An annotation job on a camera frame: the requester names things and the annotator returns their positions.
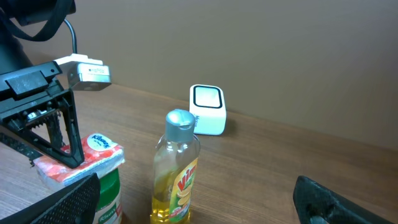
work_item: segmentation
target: brown wooden surface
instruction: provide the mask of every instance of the brown wooden surface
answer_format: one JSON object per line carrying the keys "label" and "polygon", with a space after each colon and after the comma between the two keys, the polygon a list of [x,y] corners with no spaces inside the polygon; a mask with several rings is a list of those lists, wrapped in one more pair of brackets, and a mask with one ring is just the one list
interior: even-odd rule
{"label": "brown wooden surface", "polygon": [[[188,102],[117,85],[75,99],[81,137],[99,132],[125,147],[124,223],[148,223],[155,145],[167,112]],[[398,222],[398,151],[236,113],[228,113],[222,136],[199,138],[192,223],[298,223],[298,175]],[[0,145],[0,218],[51,193],[24,156]]]}

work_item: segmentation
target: cable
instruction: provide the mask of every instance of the cable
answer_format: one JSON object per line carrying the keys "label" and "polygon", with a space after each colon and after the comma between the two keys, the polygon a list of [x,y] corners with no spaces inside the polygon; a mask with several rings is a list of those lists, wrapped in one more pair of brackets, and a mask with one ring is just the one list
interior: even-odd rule
{"label": "cable", "polygon": [[72,24],[67,19],[64,19],[63,22],[68,26],[70,33],[72,35],[72,44],[73,44],[73,53],[77,54],[77,42],[76,42],[76,33],[73,29]]}

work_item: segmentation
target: white box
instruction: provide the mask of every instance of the white box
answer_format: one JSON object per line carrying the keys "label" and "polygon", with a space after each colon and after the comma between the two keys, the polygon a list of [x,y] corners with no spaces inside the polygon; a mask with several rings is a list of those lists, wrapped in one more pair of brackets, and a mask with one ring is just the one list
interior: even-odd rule
{"label": "white box", "polygon": [[189,112],[195,116],[195,134],[220,135],[225,129],[224,93],[217,86],[193,85]]}

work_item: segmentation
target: black strap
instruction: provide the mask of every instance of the black strap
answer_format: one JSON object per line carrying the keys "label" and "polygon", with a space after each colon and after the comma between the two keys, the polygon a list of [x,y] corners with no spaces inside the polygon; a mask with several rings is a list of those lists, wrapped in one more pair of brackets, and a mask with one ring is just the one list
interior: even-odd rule
{"label": "black strap", "polygon": [[50,18],[45,23],[43,28],[33,37],[20,30],[20,28],[11,22],[11,20],[9,20],[8,17],[1,11],[0,20],[7,27],[8,31],[18,38],[30,41],[47,41],[51,39],[58,31],[58,28],[61,26],[63,20],[69,13],[72,3],[73,0],[57,0]]}

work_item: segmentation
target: bottle cap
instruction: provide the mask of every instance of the bottle cap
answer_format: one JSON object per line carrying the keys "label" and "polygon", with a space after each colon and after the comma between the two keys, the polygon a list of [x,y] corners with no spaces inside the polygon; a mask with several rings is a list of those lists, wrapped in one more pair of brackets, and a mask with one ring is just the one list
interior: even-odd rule
{"label": "bottle cap", "polygon": [[175,109],[166,116],[166,138],[173,142],[190,142],[193,139],[195,117],[186,110]]}

